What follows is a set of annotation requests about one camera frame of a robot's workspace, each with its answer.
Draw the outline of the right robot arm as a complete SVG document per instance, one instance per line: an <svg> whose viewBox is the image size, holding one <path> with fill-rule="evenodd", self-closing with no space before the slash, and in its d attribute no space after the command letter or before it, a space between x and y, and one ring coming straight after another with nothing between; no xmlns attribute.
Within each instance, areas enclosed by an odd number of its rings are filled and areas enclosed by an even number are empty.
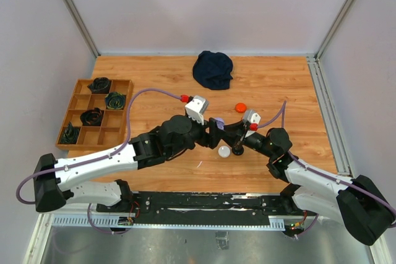
<svg viewBox="0 0 396 264"><path fill-rule="evenodd" d="M257 133L258 125L248 121L219 124L219 128L236 154L250 148L268 157L271 175L288 183L280 199L286 214L304 210L330 218L364 245L373 245L395 227L395 208L370 178L332 174L298 158L290 152L292 142L284 128L271 128L266 135Z"/></svg>

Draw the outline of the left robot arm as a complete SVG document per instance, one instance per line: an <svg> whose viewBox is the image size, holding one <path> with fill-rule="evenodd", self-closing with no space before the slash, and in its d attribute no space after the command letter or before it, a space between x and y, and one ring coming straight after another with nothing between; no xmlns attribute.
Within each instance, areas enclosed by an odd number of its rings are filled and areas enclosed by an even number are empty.
<svg viewBox="0 0 396 264"><path fill-rule="evenodd" d="M162 164L196 145L214 149L224 128L215 118L200 124L186 115L175 115L150 132L105 151L60 159L45 154L38 160L33 177L35 209L46 213L71 203L99 203L127 211L132 206L128 184L104 184L96 182L97 178Z"/></svg>

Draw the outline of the black earbud case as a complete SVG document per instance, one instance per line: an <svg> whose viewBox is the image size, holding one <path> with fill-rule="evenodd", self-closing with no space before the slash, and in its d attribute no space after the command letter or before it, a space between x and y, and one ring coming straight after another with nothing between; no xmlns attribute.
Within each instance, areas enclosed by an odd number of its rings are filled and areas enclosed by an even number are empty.
<svg viewBox="0 0 396 264"><path fill-rule="evenodd" d="M237 148L232 148L232 153L234 154L234 155L236 155L236 156L240 156L240 155L242 155L243 153L244 153L244 148L242 147L242 148L239 148L239 149L237 149Z"/></svg>

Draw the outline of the orange earbud case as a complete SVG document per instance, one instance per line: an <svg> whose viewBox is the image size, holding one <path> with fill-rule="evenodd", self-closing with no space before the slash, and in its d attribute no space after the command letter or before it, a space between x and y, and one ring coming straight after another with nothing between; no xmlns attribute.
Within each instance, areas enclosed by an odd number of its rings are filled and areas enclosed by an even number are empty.
<svg viewBox="0 0 396 264"><path fill-rule="evenodd" d="M247 111L247 106L244 103L237 103L235 105L235 111L237 113L245 113Z"/></svg>

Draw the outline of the lavender earbud case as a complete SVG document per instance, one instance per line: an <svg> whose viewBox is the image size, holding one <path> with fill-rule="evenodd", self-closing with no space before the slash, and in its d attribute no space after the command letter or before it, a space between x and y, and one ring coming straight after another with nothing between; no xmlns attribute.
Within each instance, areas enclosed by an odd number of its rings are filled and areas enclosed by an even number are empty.
<svg viewBox="0 0 396 264"><path fill-rule="evenodd" d="M216 125L217 125L217 128L218 128L218 129L221 129L221 130L224 129L225 122L224 122L224 120L223 120L222 118L216 117L216 118L215 118L215 122L216 122Z"/></svg>

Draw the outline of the white earbud case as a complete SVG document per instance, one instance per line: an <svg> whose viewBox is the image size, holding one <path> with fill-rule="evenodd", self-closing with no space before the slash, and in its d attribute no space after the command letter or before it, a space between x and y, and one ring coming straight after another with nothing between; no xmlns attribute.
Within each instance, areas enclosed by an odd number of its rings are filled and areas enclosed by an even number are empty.
<svg viewBox="0 0 396 264"><path fill-rule="evenodd" d="M228 146L221 146L218 149L218 155L222 158L227 158L231 155L231 149Z"/></svg>

